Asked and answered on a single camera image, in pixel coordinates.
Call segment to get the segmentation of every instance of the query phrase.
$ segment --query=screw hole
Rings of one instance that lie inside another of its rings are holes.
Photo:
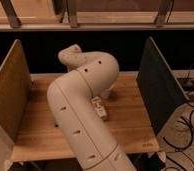
[[[92,159],[94,159],[95,157],[96,157],[95,155],[91,155],[91,156],[88,157],[88,160],[92,160]]]
[[[81,131],[77,130],[77,131],[74,132],[74,135],[77,135],[77,134],[80,134],[80,133],[81,133]]]
[[[66,110],[66,107],[64,106],[64,107],[62,107],[60,110],[61,110],[61,111]]]
[[[117,161],[117,160],[119,159],[119,157],[120,157],[120,154],[117,154],[117,155],[115,156],[115,158],[114,158],[114,161]]]

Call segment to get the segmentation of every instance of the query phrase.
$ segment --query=robot arm segment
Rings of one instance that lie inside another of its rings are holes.
[[[60,51],[58,54],[58,58],[60,62],[67,66],[68,71],[76,69],[84,64],[91,63],[94,60],[99,59],[99,57],[103,59],[103,58],[106,58],[107,56],[110,56],[110,54],[104,53],[104,52],[98,52],[98,51],[82,53],[81,48],[76,44]],[[105,89],[103,92],[101,92],[99,96],[104,99],[107,99],[110,95],[110,91],[112,88],[113,88],[113,85],[111,85],[108,89]]]
[[[47,94],[49,106],[84,170],[134,171],[91,104],[93,97],[116,80],[118,63],[107,53],[93,56],[51,83]]]

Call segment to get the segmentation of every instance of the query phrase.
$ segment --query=wooden table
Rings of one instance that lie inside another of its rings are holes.
[[[30,98],[11,155],[13,162],[75,157],[60,129],[54,127],[47,104],[47,87],[55,78],[46,76],[33,79]],[[133,74],[120,73],[111,98],[103,103],[109,114],[109,121],[105,121],[105,124],[127,153],[159,150]]]

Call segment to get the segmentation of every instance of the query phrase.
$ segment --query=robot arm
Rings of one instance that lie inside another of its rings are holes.
[[[93,53],[78,51],[85,56]],[[91,99],[109,88],[118,76],[118,63],[110,54],[95,55],[51,83],[49,106],[83,170],[135,171],[91,104]]]
[[[67,66],[68,71],[71,71],[71,70],[76,69],[76,68],[78,68],[86,63],[93,62],[94,60],[96,60],[99,57],[103,58],[103,56],[107,56],[107,55],[108,54],[104,53],[104,52],[82,53],[82,50],[78,45],[72,45],[72,46],[60,51],[58,54],[58,58],[62,64]],[[111,85],[108,89],[101,92],[99,94],[99,96],[103,99],[107,99],[110,95],[110,91],[112,88],[113,88],[113,85]],[[96,101],[98,101],[99,104],[102,104],[100,97],[97,96],[92,100],[94,101],[96,99]],[[99,114],[99,116],[102,117],[102,119],[103,119],[103,117],[105,117],[104,119],[106,119],[107,113],[106,113],[103,106],[101,108],[102,108],[102,111],[104,111],[104,112],[101,113],[100,111],[98,111],[98,114]]]

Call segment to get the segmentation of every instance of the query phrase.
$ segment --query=wooden surface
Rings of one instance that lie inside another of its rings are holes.
[[[24,52],[16,40],[0,67],[0,137],[14,141],[31,88]]]
[[[33,80],[32,92],[25,109],[11,160],[35,161],[75,157],[49,110],[46,91],[55,77]],[[135,77],[121,73],[112,92],[104,101],[109,121],[105,123],[127,153],[158,151]]]

